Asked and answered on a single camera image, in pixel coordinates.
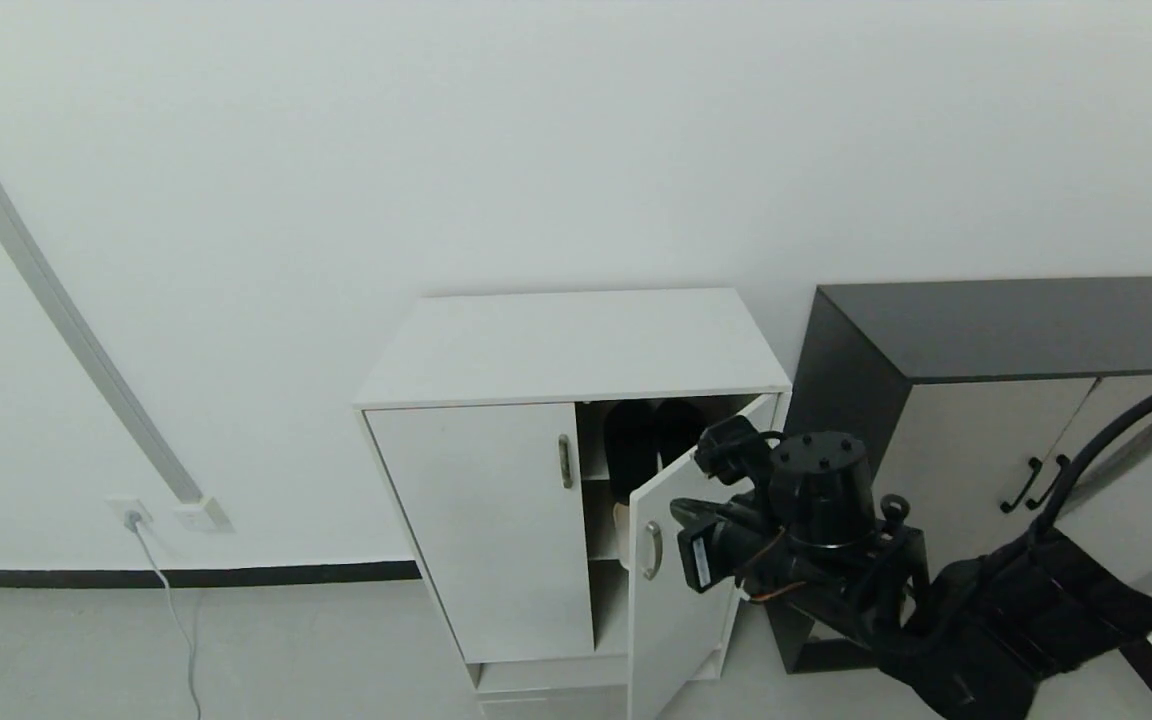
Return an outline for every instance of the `power outlet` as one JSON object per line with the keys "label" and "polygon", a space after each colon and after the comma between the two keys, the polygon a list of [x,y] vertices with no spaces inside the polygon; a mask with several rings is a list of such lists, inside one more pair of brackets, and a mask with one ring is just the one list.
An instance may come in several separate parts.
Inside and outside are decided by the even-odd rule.
{"label": "power outlet", "polygon": [[222,533],[233,530],[225,510],[214,497],[204,497],[198,502],[175,506],[175,516],[184,529],[196,533]]}
{"label": "power outlet", "polygon": [[141,521],[146,525],[152,523],[154,518],[150,515],[150,511],[145,509],[145,503],[141,501],[141,498],[131,495],[111,495],[105,498],[105,505],[109,506],[109,509],[114,511],[118,518],[119,525],[124,525],[127,523],[127,514],[129,511],[139,511]]}

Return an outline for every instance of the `cabinet door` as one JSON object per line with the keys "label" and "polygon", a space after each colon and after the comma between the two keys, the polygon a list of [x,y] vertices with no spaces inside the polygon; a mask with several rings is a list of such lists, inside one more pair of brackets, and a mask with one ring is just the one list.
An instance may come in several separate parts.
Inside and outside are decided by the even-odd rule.
{"label": "cabinet door", "polygon": [[[741,415],[757,429],[771,429],[774,406],[776,396],[759,396]],[[744,488],[705,477],[688,452],[630,495],[630,720],[659,715],[721,646],[735,592],[732,578],[704,594],[687,586],[679,556],[682,526],[669,514],[669,501],[691,497],[722,502]]]}
{"label": "cabinet door", "polygon": [[369,411],[399,505],[467,662],[591,655],[570,404]]}
{"label": "cabinet door", "polygon": [[[932,575],[954,560],[993,550],[1011,501],[1047,456],[1092,387],[1056,381],[914,386],[874,478],[874,497],[910,502],[909,524],[927,537]],[[1024,506],[1011,515],[1024,515]]]}
{"label": "cabinet door", "polygon": [[[1046,505],[1047,491],[1051,488],[1052,483],[1055,482],[1056,473],[1060,471],[1058,458],[1062,455],[1069,458],[1078,455],[1078,452],[1083,450],[1083,446],[1087,445],[1096,437],[1096,433],[1101,432],[1105,425],[1111,424],[1117,416],[1129,410],[1130,407],[1151,395],[1152,376],[1124,376],[1097,379],[1092,391],[1079,407],[1078,414],[1074,415],[1074,419],[1064,429],[1064,433],[1061,433],[1056,446],[1052,447],[1051,453],[1044,460],[1043,472],[1039,473],[1038,483],[1034,483],[1032,491],[1030,491],[1030,498],[1037,502],[1038,507],[1025,507],[1023,515],[1026,515],[1026,518],[1021,520],[1020,529],[1024,529],[1024,525],[1028,525],[1033,520],[1033,515]],[[1083,475],[1083,478],[1087,478],[1092,469],[1100,465],[1111,455],[1114,455],[1115,450],[1119,450],[1135,434],[1143,429],[1147,429],[1151,424],[1152,414],[1137,420],[1137,424],[1134,424],[1131,429],[1128,429],[1128,432],[1117,437],[1114,442],[1111,442],[1111,446],[1101,452],[1101,455],[1097,456],[1097,460],[1092,462],[1091,468]]]}

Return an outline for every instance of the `wall socket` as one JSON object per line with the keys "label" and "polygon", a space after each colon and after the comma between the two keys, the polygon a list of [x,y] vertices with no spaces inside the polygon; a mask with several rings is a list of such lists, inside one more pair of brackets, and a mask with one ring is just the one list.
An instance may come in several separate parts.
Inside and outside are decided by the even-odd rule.
{"label": "wall socket", "polygon": [[139,511],[141,521],[146,525],[154,521],[154,516],[150,515],[150,511],[145,509],[145,503],[141,501],[141,498],[131,495],[111,495],[105,498],[105,505],[109,506],[109,509],[114,511],[118,516],[119,525],[124,525],[127,523],[127,514],[129,511]]}

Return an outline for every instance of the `black handle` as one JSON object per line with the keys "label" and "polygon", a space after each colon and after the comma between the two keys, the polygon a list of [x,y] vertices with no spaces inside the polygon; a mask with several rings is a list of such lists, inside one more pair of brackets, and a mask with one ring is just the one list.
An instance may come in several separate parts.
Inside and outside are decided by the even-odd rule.
{"label": "black handle", "polygon": [[[1060,465],[1060,471],[1056,472],[1056,478],[1059,478],[1061,471],[1064,471],[1064,465],[1069,465],[1069,456],[1064,454],[1056,455],[1056,464]],[[1052,495],[1052,490],[1056,487],[1056,478],[1052,478],[1052,484],[1047,486],[1046,491],[1043,492],[1043,497],[1039,497],[1038,500],[1030,497],[1025,501],[1025,507],[1030,510],[1038,510],[1039,507],[1043,507],[1043,503],[1047,502],[1047,498]]]}
{"label": "black handle", "polygon": [[1023,498],[1026,495],[1029,488],[1032,488],[1034,486],[1034,480],[1038,479],[1038,473],[1043,472],[1043,461],[1037,457],[1030,457],[1029,469],[1033,471],[1029,475],[1029,479],[1025,480],[1025,487],[1020,488],[1020,495],[1016,497],[1016,500],[1010,502],[998,503],[998,509],[1002,510],[1003,515],[1009,515],[1011,514],[1011,510],[1015,510],[1016,507],[1020,507],[1020,501],[1023,500]]}

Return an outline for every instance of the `cabinet top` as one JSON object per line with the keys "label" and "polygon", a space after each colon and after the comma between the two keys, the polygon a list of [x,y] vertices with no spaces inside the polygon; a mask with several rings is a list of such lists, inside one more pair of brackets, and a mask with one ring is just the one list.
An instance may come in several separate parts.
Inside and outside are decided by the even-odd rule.
{"label": "cabinet top", "polygon": [[562,291],[417,301],[355,404],[506,406],[788,387],[735,290]]}
{"label": "cabinet top", "polygon": [[918,381],[1152,373],[1152,278],[836,285],[819,293]]}

